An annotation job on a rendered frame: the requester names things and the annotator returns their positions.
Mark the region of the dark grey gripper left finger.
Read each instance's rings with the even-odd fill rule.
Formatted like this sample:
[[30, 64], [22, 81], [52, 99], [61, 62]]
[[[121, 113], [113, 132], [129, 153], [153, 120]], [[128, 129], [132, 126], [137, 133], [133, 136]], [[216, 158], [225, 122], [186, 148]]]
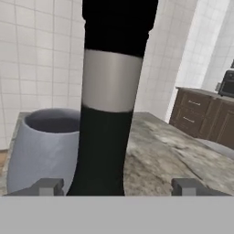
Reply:
[[7, 194], [8, 197], [53, 197], [63, 196], [64, 180], [62, 178], [41, 178], [31, 187]]

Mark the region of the black wine bottle grey label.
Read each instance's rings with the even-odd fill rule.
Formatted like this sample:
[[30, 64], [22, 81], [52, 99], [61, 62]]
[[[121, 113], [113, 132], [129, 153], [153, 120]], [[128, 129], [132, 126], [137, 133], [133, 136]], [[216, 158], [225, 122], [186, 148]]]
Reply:
[[82, 0], [78, 162], [70, 196], [122, 196], [123, 168], [158, 0]]

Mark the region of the dark brown cupboard run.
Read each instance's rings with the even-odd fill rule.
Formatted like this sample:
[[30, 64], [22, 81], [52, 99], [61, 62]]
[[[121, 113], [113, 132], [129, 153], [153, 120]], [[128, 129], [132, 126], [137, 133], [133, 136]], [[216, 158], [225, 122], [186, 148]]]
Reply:
[[176, 89], [169, 123], [194, 138], [234, 150], [234, 98], [201, 89]]

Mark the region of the black toaster oven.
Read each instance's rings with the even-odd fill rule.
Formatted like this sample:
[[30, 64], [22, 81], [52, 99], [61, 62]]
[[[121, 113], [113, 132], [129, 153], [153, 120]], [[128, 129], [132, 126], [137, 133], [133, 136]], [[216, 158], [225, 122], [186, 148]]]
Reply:
[[229, 69], [226, 71], [218, 90], [218, 94], [220, 96], [234, 98], [234, 70]]

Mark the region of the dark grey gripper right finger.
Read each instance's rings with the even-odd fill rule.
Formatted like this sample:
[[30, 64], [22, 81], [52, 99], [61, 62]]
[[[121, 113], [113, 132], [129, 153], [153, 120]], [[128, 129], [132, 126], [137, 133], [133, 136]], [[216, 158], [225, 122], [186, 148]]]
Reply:
[[228, 194], [221, 191], [211, 189], [203, 186], [195, 178], [173, 178], [172, 182], [172, 196], [202, 196], [202, 197], [211, 197], [211, 196], [224, 196]]

